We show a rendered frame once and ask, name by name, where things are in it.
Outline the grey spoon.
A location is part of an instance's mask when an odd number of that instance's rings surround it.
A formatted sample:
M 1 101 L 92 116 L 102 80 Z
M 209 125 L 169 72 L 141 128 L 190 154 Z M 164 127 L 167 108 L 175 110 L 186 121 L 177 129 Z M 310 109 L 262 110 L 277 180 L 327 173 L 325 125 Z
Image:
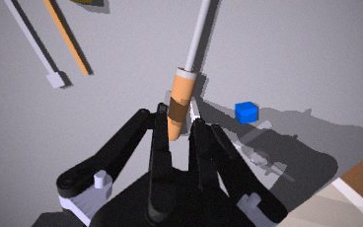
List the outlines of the grey spoon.
M 279 168 L 277 168 L 276 166 L 274 166 L 270 162 L 268 162 L 269 155 L 266 152 L 264 152 L 263 150 L 261 150 L 260 148 L 252 150 L 248 154 L 249 154 L 248 155 L 248 161 L 250 163 L 252 163 L 253 165 L 262 166 L 262 165 L 265 164 L 266 166 L 268 166 L 272 170 L 276 171 L 277 173 L 279 173 L 280 175 L 282 175 L 283 177 L 285 177 L 289 181 L 291 181 L 291 182 L 295 181 L 295 179 L 293 179 L 292 177 L 290 177 L 289 175 L 284 173 L 282 170 L 280 170 Z

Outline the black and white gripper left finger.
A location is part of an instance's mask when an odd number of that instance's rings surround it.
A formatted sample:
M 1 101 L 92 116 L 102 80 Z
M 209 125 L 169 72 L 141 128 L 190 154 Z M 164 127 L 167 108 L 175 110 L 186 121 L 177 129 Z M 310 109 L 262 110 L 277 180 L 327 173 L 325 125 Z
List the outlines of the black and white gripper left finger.
M 92 157 L 62 173 L 56 186 L 66 216 L 78 216 L 87 226 L 108 202 L 112 184 L 145 135 L 153 129 L 149 171 L 151 171 L 148 212 L 156 222 L 167 221 L 176 206 L 172 152 L 169 148 L 168 113 L 171 92 L 166 91 L 157 111 L 140 109 Z

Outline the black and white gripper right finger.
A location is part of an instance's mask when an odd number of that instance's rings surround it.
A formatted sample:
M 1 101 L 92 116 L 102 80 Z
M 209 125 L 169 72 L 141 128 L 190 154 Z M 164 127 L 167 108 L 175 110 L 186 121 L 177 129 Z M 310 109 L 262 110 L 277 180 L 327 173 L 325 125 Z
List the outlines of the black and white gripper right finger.
M 218 173 L 229 197 L 256 227 L 276 227 L 287 217 L 286 207 L 257 179 L 222 127 L 205 123 L 195 97 L 191 97 L 186 125 L 188 170 L 197 171 L 198 211 L 206 226 L 218 227 L 227 215 Z

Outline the blue cube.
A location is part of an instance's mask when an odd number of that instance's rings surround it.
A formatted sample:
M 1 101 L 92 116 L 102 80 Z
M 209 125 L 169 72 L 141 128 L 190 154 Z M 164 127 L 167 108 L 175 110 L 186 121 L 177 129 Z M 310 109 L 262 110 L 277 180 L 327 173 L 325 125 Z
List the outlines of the blue cube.
M 257 107 L 251 102 L 235 104 L 235 117 L 240 124 L 256 121 Z

